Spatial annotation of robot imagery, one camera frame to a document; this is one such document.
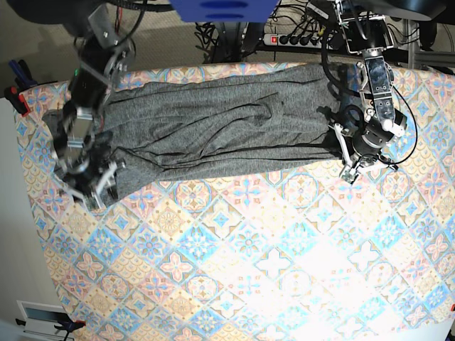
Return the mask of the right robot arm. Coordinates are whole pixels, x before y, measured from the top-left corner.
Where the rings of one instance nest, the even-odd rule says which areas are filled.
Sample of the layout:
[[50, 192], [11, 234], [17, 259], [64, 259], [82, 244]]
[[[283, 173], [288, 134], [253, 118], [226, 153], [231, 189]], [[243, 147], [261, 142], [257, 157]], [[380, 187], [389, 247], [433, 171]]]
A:
[[79, 67], [63, 109], [47, 119], [53, 138], [55, 175], [65, 191], [90, 210], [103, 208], [102, 194], [116, 199], [116, 174], [123, 160], [110, 156], [110, 133], [101, 129], [104, 107], [134, 59], [131, 38], [121, 38], [109, 19], [106, 1], [9, 1], [22, 19], [62, 25], [74, 39]]

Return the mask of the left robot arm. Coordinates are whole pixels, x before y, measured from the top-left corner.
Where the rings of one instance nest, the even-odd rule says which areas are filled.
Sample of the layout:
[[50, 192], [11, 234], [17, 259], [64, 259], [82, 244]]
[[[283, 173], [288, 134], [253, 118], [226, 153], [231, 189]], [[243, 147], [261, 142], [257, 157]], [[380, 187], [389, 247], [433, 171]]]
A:
[[[430, 21], [446, 8], [446, 1], [332, 1], [330, 12], [324, 16], [323, 71], [340, 92], [361, 100], [359, 107], [350, 104], [345, 108], [346, 112], [357, 112], [356, 128], [345, 128], [335, 119], [329, 124], [341, 146], [340, 177], [344, 181], [352, 184], [361, 174], [381, 168], [396, 169], [399, 164], [382, 155], [383, 148], [403, 137], [407, 128], [406, 116], [394, 107], [394, 76], [383, 56], [385, 50], [395, 46], [385, 18]], [[327, 45], [332, 32], [341, 33], [347, 51], [362, 58], [358, 62], [357, 91], [349, 89], [329, 70]]]

